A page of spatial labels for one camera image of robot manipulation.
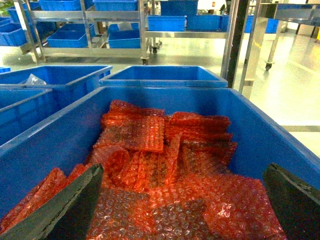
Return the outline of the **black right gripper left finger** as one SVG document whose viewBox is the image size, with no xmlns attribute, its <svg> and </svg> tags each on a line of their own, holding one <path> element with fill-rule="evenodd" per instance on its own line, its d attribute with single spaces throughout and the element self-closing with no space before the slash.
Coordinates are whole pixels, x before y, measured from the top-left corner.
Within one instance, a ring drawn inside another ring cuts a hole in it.
<svg viewBox="0 0 320 240">
<path fill-rule="evenodd" d="M 103 167 L 94 164 L 24 220 L 2 240 L 84 240 L 100 195 Z"/>
</svg>

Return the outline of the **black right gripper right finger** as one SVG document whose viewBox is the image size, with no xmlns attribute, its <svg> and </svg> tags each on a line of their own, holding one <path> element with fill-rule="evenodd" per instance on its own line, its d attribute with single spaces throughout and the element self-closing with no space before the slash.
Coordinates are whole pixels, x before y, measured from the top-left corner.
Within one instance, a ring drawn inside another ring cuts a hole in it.
<svg viewBox="0 0 320 240">
<path fill-rule="evenodd" d="M 263 173 L 267 196 L 289 240 L 320 238 L 320 191 L 281 166 Z"/>
</svg>

